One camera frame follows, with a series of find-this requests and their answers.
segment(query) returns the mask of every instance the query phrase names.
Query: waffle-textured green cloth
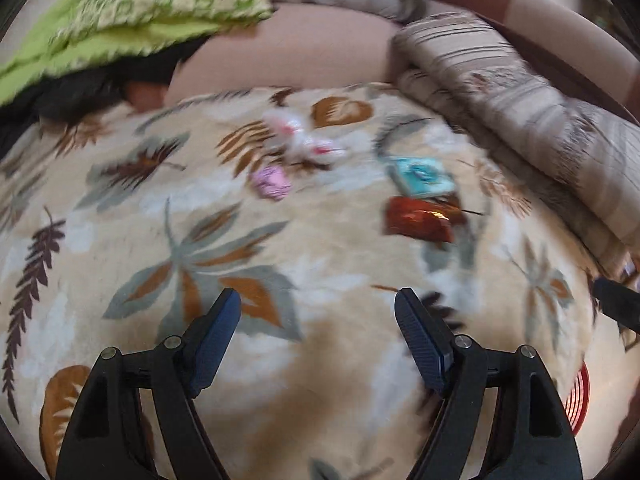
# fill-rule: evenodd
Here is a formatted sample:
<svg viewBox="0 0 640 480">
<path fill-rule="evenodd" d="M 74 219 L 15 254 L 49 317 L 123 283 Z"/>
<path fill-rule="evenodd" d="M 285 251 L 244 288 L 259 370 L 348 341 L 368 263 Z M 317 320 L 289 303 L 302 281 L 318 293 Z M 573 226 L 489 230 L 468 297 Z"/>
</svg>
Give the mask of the waffle-textured green cloth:
<svg viewBox="0 0 640 480">
<path fill-rule="evenodd" d="M 44 76 L 147 56 L 270 15 L 269 0 L 58 0 L 0 69 L 0 104 Z"/>
</svg>

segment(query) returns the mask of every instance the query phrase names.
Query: pink crumpled object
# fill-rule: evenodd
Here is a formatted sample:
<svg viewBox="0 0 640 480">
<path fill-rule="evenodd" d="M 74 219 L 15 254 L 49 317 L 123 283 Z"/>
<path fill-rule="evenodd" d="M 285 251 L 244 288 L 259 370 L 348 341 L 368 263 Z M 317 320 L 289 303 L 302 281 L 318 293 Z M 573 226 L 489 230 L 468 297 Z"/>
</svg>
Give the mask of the pink crumpled object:
<svg viewBox="0 0 640 480">
<path fill-rule="evenodd" d="M 261 196 L 282 200 L 291 189 L 291 183 L 280 166 L 267 166 L 251 176 L 252 184 Z"/>
</svg>

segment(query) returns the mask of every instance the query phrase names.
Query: floor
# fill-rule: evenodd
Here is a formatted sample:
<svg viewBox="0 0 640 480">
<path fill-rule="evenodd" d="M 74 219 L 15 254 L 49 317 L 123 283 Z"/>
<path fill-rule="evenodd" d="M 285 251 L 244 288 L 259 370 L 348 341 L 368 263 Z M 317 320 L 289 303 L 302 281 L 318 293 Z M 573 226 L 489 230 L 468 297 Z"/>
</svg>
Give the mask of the floor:
<svg viewBox="0 0 640 480">
<path fill-rule="evenodd" d="M 34 20 L 55 0 L 29 0 L 0 43 L 0 63 L 18 47 Z M 574 10 L 577 0 L 558 0 Z M 606 463 L 620 423 L 640 381 L 640 346 L 625 352 L 618 327 L 600 315 L 593 344 L 585 357 L 590 375 L 590 400 L 582 429 L 577 435 L 585 479 Z"/>
</svg>

